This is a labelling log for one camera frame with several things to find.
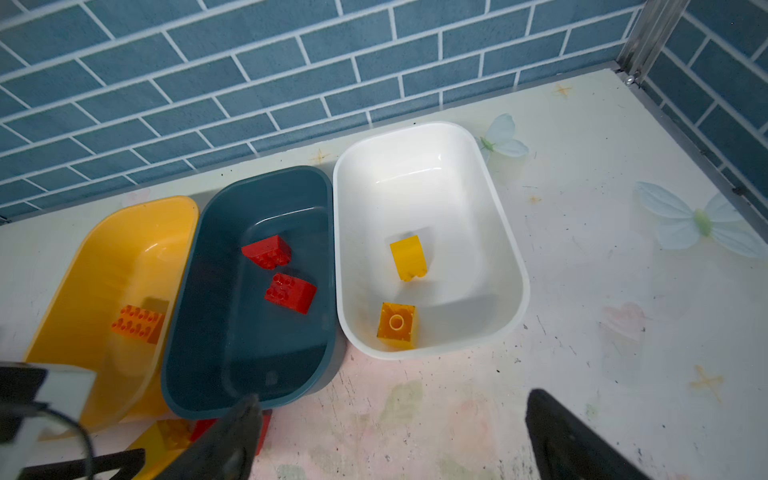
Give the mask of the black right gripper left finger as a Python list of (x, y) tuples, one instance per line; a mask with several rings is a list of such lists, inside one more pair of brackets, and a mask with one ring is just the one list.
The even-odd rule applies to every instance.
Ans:
[(248, 479), (262, 425), (258, 396), (244, 396), (156, 479)]

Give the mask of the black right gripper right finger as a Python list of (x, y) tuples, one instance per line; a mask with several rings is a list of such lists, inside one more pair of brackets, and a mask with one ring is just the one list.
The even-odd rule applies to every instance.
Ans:
[(528, 395), (526, 427), (543, 479), (647, 477), (543, 389)]

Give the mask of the orange brick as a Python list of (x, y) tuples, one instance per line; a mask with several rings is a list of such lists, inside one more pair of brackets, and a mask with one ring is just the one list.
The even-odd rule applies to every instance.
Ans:
[(126, 305), (111, 324), (111, 332), (156, 345), (160, 339), (165, 315), (133, 305)]

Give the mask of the red brick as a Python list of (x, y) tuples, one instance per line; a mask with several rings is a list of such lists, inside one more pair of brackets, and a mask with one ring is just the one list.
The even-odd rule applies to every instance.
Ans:
[(270, 303), (306, 315), (316, 292), (317, 287), (305, 280), (276, 273), (264, 298)]

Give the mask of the red two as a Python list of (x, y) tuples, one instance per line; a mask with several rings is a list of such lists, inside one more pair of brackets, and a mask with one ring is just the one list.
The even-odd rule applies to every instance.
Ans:
[(243, 246), (241, 252), (247, 259), (265, 270), (285, 266), (292, 258), (291, 248), (278, 235)]

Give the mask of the yellow cube brick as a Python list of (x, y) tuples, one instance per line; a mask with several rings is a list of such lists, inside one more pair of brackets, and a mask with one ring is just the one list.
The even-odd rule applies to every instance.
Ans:
[(390, 249), (401, 281), (409, 282), (427, 274), (426, 258), (417, 235), (391, 243)]

